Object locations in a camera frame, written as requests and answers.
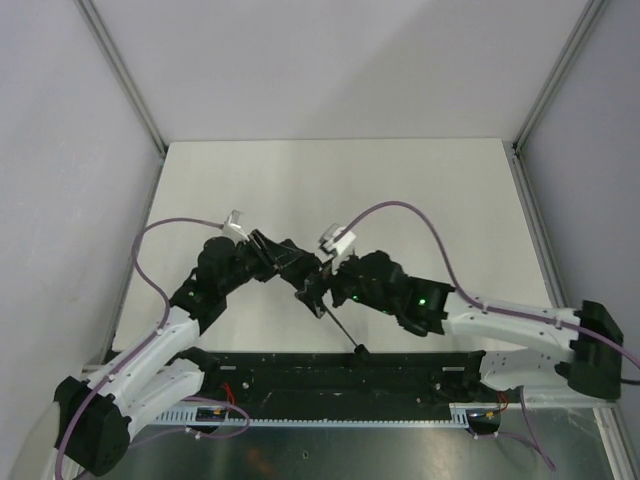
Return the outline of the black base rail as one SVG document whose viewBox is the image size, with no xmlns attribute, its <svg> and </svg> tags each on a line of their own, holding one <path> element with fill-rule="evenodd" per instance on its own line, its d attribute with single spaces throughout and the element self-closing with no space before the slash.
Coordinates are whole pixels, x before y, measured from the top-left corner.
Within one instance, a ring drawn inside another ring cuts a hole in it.
<svg viewBox="0 0 640 480">
<path fill-rule="evenodd" d="M 497 405 L 517 392 L 481 383 L 485 354 L 179 353 L 204 373 L 199 395 L 225 399 L 257 421 L 341 423 L 448 420 L 453 403 Z"/>
</svg>

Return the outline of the left aluminium frame post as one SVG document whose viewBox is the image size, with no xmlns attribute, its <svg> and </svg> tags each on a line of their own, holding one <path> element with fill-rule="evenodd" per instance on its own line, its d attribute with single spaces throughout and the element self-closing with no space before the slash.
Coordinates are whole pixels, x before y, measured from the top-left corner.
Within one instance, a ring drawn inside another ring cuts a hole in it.
<svg viewBox="0 0 640 480">
<path fill-rule="evenodd" d="M 75 0 L 74 4 L 155 151 L 165 158 L 168 145 L 95 2 Z"/>
</svg>

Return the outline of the right aluminium frame post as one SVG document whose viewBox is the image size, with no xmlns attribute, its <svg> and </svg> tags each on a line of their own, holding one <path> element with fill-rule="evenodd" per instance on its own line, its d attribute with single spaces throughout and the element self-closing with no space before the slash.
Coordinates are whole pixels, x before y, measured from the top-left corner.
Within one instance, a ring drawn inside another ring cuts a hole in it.
<svg viewBox="0 0 640 480">
<path fill-rule="evenodd" d="M 586 2 L 522 126 L 512 141 L 512 148 L 516 155 L 520 155 L 526 147 L 609 5 L 610 1 L 607 0 L 589 0 Z"/>
</svg>

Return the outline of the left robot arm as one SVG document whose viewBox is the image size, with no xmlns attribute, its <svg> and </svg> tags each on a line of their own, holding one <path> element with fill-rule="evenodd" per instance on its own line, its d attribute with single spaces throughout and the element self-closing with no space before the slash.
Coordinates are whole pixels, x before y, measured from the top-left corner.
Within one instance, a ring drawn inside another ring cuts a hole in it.
<svg viewBox="0 0 640 480">
<path fill-rule="evenodd" d="M 293 241 L 274 242 L 258 230 L 207 240 L 183 284 L 161 296 L 164 311 L 147 333 L 86 379 L 69 376 L 56 388 L 54 478 L 63 478 L 67 460 L 95 476 L 108 473 L 158 414 L 200 391 L 205 371 L 180 355 L 222 315 L 229 294 L 275 276 L 301 288 L 316 267 L 316 257 Z"/>
</svg>

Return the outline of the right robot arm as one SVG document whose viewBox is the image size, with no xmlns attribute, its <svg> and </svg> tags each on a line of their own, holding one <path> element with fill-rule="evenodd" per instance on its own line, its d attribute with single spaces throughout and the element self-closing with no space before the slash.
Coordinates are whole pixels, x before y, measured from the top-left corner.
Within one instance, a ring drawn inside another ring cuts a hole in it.
<svg viewBox="0 0 640 480">
<path fill-rule="evenodd" d="M 525 360 L 483 358 L 481 381 L 496 390 L 550 384 L 562 378 L 572 390 L 603 400 L 621 396 L 623 334 L 606 307 L 583 301 L 578 309 L 536 308 L 471 296 L 448 283 L 406 274 L 388 254 L 350 255 L 339 267 L 315 256 L 291 279 L 296 298 L 317 317 L 351 300 L 393 316 L 411 334 L 480 336 L 517 346 Z"/>
</svg>

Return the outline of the aluminium frame post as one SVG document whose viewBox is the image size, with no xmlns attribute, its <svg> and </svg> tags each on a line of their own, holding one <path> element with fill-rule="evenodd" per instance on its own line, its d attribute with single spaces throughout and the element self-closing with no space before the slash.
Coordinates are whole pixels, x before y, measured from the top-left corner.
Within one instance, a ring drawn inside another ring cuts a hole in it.
<svg viewBox="0 0 640 480">
<path fill-rule="evenodd" d="M 74 4 L 155 151 L 165 158 L 168 145 L 95 2 L 75 0 Z"/>
<path fill-rule="evenodd" d="M 589 0 L 586 2 L 522 126 L 512 141 L 512 148 L 516 155 L 520 155 L 526 147 L 609 5 L 610 1 L 607 0 Z"/>
</svg>

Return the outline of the black folding umbrella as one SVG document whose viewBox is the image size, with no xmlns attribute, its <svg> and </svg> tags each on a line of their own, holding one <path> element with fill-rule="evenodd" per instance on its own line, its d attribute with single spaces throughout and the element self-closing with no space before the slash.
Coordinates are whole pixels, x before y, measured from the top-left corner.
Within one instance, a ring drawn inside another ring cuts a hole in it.
<svg viewBox="0 0 640 480">
<path fill-rule="evenodd" d="M 300 250 L 300 258 L 293 264 L 281 270 L 278 275 L 282 280 L 290 284 L 295 292 L 302 286 L 303 280 L 312 273 L 321 272 L 321 267 L 324 263 L 315 255 L 305 250 L 300 249 L 292 240 L 286 239 L 280 242 L 287 246 L 295 246 Z M 335 313 L 326 305 L 328 315 L 334 324 L 342 331 L 347 339 L 353 345 L 352 358 L 347 361 L 350 366 L 363 366 L 370 361 L 371 353 L 367 347 L 362 343 L 357 343 L 353 336 L 347 331 L 343 323 L 337 318 Z"/>
</svg>

